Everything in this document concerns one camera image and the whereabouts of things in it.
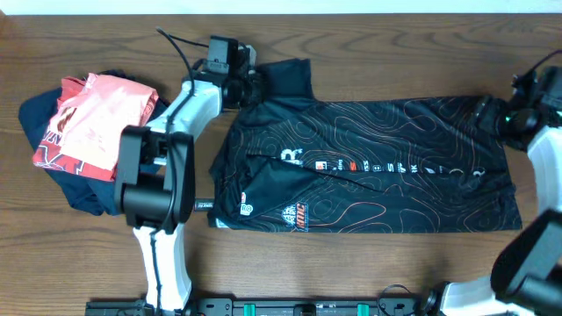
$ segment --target pile of clothes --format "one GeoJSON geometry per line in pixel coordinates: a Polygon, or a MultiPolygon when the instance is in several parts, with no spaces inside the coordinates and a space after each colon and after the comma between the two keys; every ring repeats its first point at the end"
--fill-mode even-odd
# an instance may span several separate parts
{"type": "MultiPolygon", "coordinates": [[[[59,89],[25,101],[19,121],[35,154],[32,161],[61,186],[70,206],[117,215],[113,181],[119,139],[127,125],[144,126],[168,102],[155,89],[118,70],[65,77],[59,89]]],[[[157,166],[144,166],[155,173],[157,166]]]]}

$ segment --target black cable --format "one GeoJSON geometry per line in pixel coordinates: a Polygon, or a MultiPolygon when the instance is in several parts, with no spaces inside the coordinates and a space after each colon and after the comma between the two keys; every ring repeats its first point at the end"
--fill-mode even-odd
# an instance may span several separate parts
{"type": "Polygon", "coordinates": [[[542,65],[545,61],[548,61],[550,58],[552,58],[554,55],[556,54],[562,54],[562,49],[557,49],[554,52],[547,54],[542,60],[538,61],[538,63],[535,64],[535,66],[531,67],[529,69],[529,71],[527,71],[527,73],[525,73],[525,75],[522,75],[520,78],[525,78],[528,75],[531,75],[533,73],[533,71],[537,70],[537,68],[542,65]]]}
{"type": "Polygon", "coordinates": [[[200,59],[200,60],[198,60],[198,61],[195,61],[195,62],[193,63],[193,69],[194,69],[194,70],[198,70],[199,67],[201,67],[201,65],[203,65],[203,62],[205,62],[204,59],[200,59]]]}
{"type": "Polygon", "coordinates": [[[160,302],[162,294],[162,284],[160,283],[160,271],[158,271],[158,262],[156,262],[156,233],[158,230],[154,230],[150,233],[150,248],[152,249],[152,264],[155,268],[155,278],[156,278],[156,311],[155,316],[161,314],[162,304],[160,302]]]}
{"type": "MultiPolygon", "coordinates": [[[[386,312],[386,306],[382,307],[380,304],[380,300],[383,299],[383,295],[385,295],[385,292],[390,290],[390,289],[395,289],[395,288],[399,288],[399,289],[403,289],[406,290],[406,292],[412,294],[412,292],[404,285],[402,284],[392,284],[392,285],[388,285],[385,287],[385,289],[380,292],[380,295],[378,296],[378,300],[377,300],[377,305],[378,305],[378,309],[386,316],[391,316],[388,312],[386,312]]],[[[408,313],[408,314],[404,314],[404,316],[412,316],[415,314],[415,311],[408,313]]]]}
{"type": "Polygon", "coordinates": [[[162,296],[162,284],[160,283],[160,273],[158,271],[158,262],[156,261],[156,234],[165,227],[169,221],[172,220],[172,214],[174,213],[174,205],[176,203],[176,193],[177,193],[177,177],[176,177],[176,163],[174,162],[174,153],[173,153],[173,146],[172,146],[172,137],[171,137],[171,127],[174,122],[174,118],[176,117],[177,113],[182,109],[182,107],[193,97],[195,93],[195,79],[193,77],[193,70],[191,69],[190,63],[185,58],[184,52],[177,46],[176,42],[169,36],[161,27],[156,27],[156,31],[158,31],[161,35],[163,35],[174,48],[179,53],[180,57],[185,63],[185,67],[187,67],[187,74],[190,77],[191,82],[191,89],[187,94],[187,97],[182,100],[181,104],[179,104],[176,109],[168,116],[166,120],[166,143],[168,144],[168,157],[169,157],[169,167],[172,176],[172,187],[171,187],[171,198],[169,200],[168,212],[166,213],[166,217],[162,224],[156,228],[152,233],[150,233],[150,247],[152,248],[152,263],[155,270],[155,278],[156,278],[156,310],[155,315],[158,316],[161,314],[161,296],[162,296]]]}
{"type": "Polygon", "coordinates": [[[198,42],[194,42],[194,41],[192,41],[192,40],[187,40],[187,39],[178,38],[177,36],[174,36],[174,35],[172,35],[172,34],[168,34],[168,35],[169,35],[172,39],[174,39],[174,40],[179,40],[179,41],[181,41],[181,42],[183,42],[183,43],[186,43],[186,44],[190,44],[190,45],[193,45],[193,46],[199,46],[199,47],[207,47],[207,48],[209,47],[207,44],[201,44],[201,43],[198,43],[198,42]]]}
{"type": "Polygon", "coordinates": [[[190,63],[187,61],[187,58],[185,58],[184,52],[182,52],[182,50],[177,46],[176,42],[161,27],[156,27],[156,31],[158,31],[161,35],[163,35],[174,46],[174,48],[179,53],[180,57],[182,57],[182,60],[185,63],[185,67],[187,67],[187,75],[190,77],[190,82],[191,82],[191,89],[187,97],[184,100],[182,100],[182,103],[178,107],[176,107],[176,109],[174,109],[174,111],[168,116],[168,120],[166,121],[166,139],[167,139],[168,151],[169,151],[169,167],[171,168],[171,174],[172,174],[172,195],[169,201],[168,213],[166,213],[166,217],[162,222],[162,226],[164,226],[168,223],[168,221],[171,219],[171,216],[173,214],[174,203],[176,202],[176,190],[177,190],[176,164],[174,162],[174,155],[172,153],[173,147],[172,147],[170,130],[177,113],[182,109],[184,104],[186,104],[187,101],[189,101],[189,99],[193,97],[193,94],[195,92],[195,79],[193,78],[193,70],[191,69],[190,63]]]}

